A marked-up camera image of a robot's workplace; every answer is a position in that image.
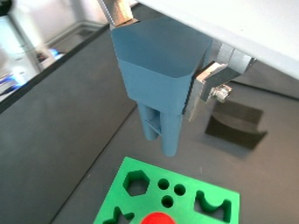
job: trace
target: green board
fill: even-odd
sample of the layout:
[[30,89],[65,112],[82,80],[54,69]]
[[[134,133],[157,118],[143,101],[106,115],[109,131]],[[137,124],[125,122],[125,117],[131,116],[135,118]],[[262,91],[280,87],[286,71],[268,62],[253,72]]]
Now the green board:
[[238,224],[240,193],[126,157],[94,224],[141,224],[157,212],[178,224]]

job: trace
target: cutout hole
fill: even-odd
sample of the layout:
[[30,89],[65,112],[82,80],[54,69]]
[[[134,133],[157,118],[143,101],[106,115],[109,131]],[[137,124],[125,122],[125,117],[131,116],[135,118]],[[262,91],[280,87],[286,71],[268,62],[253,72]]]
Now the cutout hole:
[[150,185],[150,178],[146,176],[143,171],[131,171],[126,175],[126,181],[123,187],[126,188],[130,196],[135,197],[143,195],[147,192]]
[[158,182],[158,186],[162,190],[166,190],[170,187],[170,182],[166,178],[162,178]]
[[221,221],[230,222],[232,202],[229,200],[225,200],[221,206],[213,206],[205,198],[205,193],[198,192],[194,201],[194,210]]
[[171,196],[169,196],[169,195],[163,196],[163,201],[162,201],[162,203],[163,203],[163,206],[165,206],[166,208],[173,207],[173,206],[174,206],[174,198],[173,198]]
[[123,214],[121,208],[117,207],[113,219],[106,220],[103,224],[129,224],[134,218],[135,218],[134,213]]
[[183,196],[186,194],[186,188],[183,185],[177,185],[174,187],[174,192],[177,193],[177,195]]

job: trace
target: red shape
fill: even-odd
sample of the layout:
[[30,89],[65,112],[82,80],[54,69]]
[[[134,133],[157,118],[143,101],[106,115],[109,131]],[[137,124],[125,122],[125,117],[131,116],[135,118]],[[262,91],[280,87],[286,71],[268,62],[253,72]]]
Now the red shape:
[[150,213],[142,224],[175,224],[173,217],[166,213]]

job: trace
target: gray table surface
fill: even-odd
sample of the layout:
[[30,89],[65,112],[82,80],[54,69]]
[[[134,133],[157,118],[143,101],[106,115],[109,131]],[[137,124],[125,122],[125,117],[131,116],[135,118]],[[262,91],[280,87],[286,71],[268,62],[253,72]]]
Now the gray table surface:
[[127,118],[54,221],[93,223],[125,157],[241,193],[241,222],[294,224],[299,221],[299,101],[233,84],[232,100],[265,111],[261,130],[268,136],[254,150],[205,130],[213,104],[202,106],[195,122],[183,121],[179,152],[166,157],[161,139],[146,141],[138,111]]

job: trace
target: silver screw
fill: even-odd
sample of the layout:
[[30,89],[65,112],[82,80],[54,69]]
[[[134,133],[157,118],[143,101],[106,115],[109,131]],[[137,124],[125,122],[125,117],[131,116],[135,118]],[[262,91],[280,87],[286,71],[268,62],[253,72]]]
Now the silver screw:
[[214,88],[211,95],[218,98],[220,102],[225,102],[230,98],[232,91],[232,87],[222,85]]

